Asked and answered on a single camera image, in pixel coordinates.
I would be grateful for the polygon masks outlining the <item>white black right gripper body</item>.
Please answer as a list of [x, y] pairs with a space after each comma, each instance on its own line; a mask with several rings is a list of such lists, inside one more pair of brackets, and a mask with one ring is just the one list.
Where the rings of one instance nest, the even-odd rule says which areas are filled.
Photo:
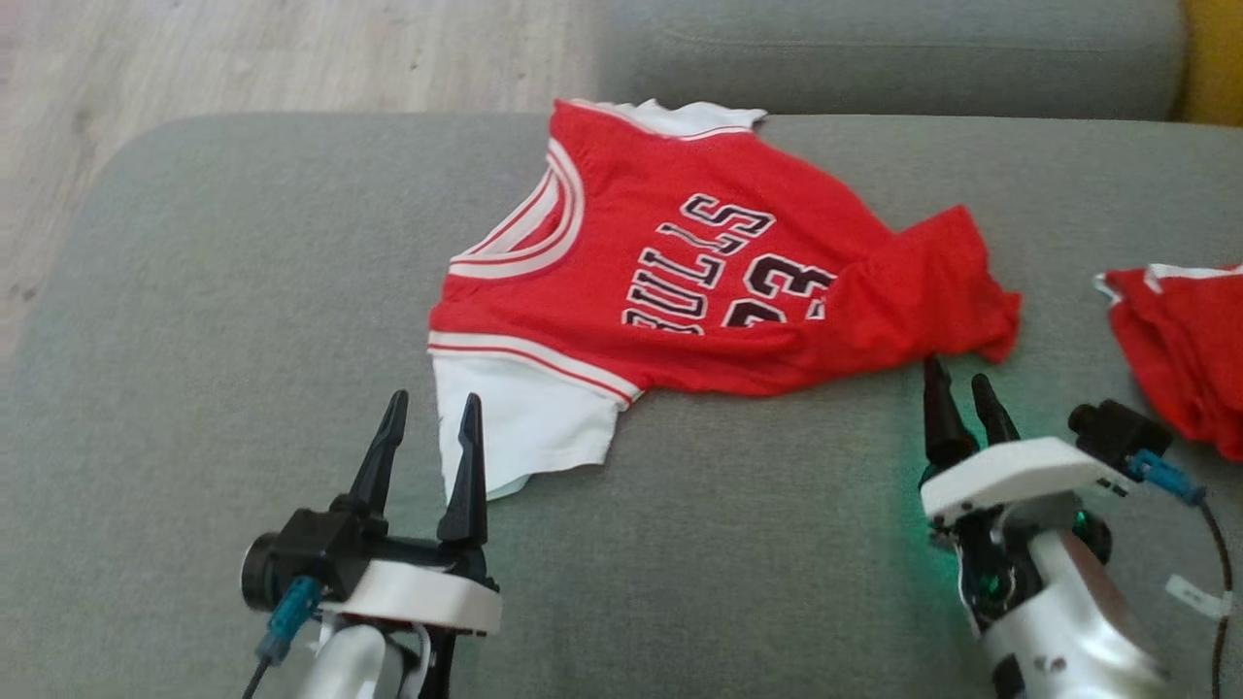
[[1057, 437], [986, 447], [921, 485], [929, 540], [957, 557], [972, 622], [999, 622], [1043, 588], [1030, 544], [1071, 532], [1089, 488], [1125, 496], [1132, 481]]

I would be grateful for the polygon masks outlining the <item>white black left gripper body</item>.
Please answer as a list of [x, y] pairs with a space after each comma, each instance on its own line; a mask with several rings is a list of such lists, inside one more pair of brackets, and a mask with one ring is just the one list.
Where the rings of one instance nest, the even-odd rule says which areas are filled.
[[319, 604], [323, 634], [351, 622], [389, 631], [423, 626], [496, 634], [503, 603], [481, 546], [382, 540], [360, 550], [367, 562], [351, 595]]

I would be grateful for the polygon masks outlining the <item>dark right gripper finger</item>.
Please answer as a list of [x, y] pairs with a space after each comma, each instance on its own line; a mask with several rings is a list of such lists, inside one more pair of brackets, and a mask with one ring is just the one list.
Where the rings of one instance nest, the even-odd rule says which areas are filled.
[[979, 450], [966, 429], [951, 391], [952, 381], [940, 359], [924, 359], [924, 454], [929, 469], [948, 469]]
[[997, 447], [997, 444], [1019, 442], [1021, 432], [998, 396], [994, 394], [989, 376], [975, 376], [971, 381], [971, 389], [976, 415], [984, 429], [987, 444]]

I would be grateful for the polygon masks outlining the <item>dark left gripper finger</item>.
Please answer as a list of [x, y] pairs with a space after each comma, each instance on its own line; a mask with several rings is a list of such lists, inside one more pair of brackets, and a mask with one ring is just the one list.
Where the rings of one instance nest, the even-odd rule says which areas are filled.
[[476, 393], [462, 404], [457, 447], [460, 461], [438, 539], [445, 546], [484, 546], [488, 541], [484, 400]]
[[409, 405], [408, 391], [392, 393], [387, 403], [385, 415], [370, 442], [355, 478], [347, 493], [352, 509], [360, 515], [382, 515], [385, 512], [387, 498], [392, 481], [392, 464], [400, 447]]

